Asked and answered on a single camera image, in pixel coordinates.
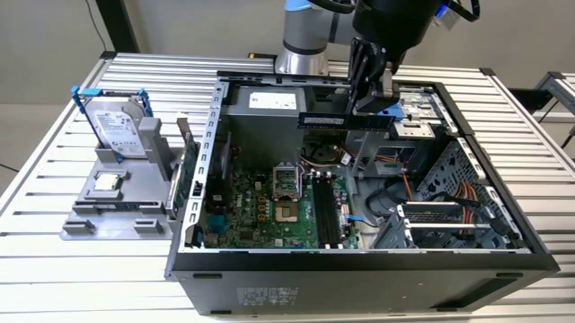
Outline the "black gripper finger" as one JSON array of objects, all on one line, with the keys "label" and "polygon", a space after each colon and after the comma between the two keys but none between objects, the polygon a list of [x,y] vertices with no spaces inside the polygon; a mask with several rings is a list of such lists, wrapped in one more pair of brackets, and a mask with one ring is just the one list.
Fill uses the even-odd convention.
[{"label": "black gripper finger", "polygon": [[345,112],[352,114],[356,102],[364,96],[364,69],[366,64],[364,40],[354,37],[350,42],[350,58],[348,65],[348,105]]},{"label": "black gripper finger", "polygon": [[397,103],[397,85],[392,81],[393,64],[385,49],[364,42],[366,64],[364,69],[364,96],[356,102],[358,113],[377,113]]}]

